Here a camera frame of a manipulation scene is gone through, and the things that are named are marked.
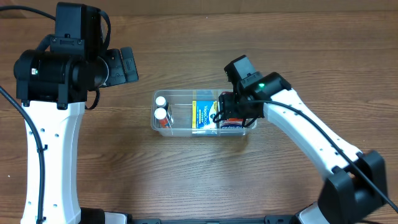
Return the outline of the red medicine box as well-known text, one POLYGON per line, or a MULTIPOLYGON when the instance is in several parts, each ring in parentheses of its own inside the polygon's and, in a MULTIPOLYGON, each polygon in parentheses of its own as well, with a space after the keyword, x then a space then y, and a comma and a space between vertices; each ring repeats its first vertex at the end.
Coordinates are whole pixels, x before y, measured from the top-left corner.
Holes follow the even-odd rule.
MULTIPOLYGON (((223 91, 219 96, 219 103, 218 103, 219 110, 221 111, 233 105, 234 105, 234 93, 231 91, 223 91)), ((242 122, 243 119, 229 117, 228 119, 220 121, 220 126, 232 125, 241 128, 242 122)))

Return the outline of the white Hansaplast plaster box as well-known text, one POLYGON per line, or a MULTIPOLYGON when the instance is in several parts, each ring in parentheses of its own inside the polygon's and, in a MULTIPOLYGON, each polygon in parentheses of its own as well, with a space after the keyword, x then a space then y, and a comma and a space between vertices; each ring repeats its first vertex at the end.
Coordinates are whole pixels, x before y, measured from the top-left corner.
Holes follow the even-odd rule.
POLYGON ((220 123, 221 129, 242 129, 242 122, 224 122, 220 123))

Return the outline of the blue VapoDrops lozenge box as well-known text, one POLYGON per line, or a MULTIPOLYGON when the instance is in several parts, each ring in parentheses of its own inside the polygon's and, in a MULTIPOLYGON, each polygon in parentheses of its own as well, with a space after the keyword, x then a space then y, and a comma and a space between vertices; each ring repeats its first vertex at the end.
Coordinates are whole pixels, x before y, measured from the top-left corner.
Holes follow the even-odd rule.
POLYGON ((217 101, 192 101, 192 128, 216 129, 213 118, 218 112, 217 101))

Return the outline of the dark bottle white cap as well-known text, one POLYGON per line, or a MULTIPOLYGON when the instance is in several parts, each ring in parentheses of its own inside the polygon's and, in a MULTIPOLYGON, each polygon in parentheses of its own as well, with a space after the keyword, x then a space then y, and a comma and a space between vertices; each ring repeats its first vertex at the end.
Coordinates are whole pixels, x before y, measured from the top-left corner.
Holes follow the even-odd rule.
POLYGON ((165 110, 168 110, 169 102, 165 99, 164 96, 158 96, 158 97, 155 99, 155 105, 156 105, 156 107, 158 107, 158 108, 163 108, 163 109, 165 109, 165 110))

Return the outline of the orange pill bottle white cap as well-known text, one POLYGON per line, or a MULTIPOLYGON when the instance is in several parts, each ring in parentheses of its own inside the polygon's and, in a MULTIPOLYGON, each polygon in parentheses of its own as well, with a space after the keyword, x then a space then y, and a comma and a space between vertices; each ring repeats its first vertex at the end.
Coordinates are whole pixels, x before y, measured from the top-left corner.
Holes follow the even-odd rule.
POLYGON ((164 108, 157 108, 154 111, 154 117, 158 120, 162 128, 171 128, 171 117, 164 108))

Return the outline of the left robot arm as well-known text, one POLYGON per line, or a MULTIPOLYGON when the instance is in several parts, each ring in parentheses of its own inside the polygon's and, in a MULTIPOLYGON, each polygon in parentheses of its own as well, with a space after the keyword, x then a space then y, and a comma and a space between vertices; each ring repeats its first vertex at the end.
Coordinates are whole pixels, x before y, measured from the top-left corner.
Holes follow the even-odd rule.
POLYGON ((109 48, 108 15, 60 2, 55 32, 14 65, 14 104, 25 119, 27 193, 22 223, 131 223, 125 213, 82 208, 77 147, 89 92, 138 81, 132 49, 109 48))

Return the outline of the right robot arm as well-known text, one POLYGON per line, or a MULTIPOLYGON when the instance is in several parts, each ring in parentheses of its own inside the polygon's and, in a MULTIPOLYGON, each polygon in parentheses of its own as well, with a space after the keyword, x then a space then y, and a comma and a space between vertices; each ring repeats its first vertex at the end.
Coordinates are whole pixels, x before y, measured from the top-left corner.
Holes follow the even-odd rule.
POLYGON ((388 197, 382 156, 365 154, 334 133, 282 75, 263 75, 245 55, 224 72, 233 90, 220 95, 214 121, 238 118, 247 127, 265 118, 303 151, 324 181, 316 202, 294 215, 269 215, 265 223, 361 223, 385 204, 396 208, 388 197))

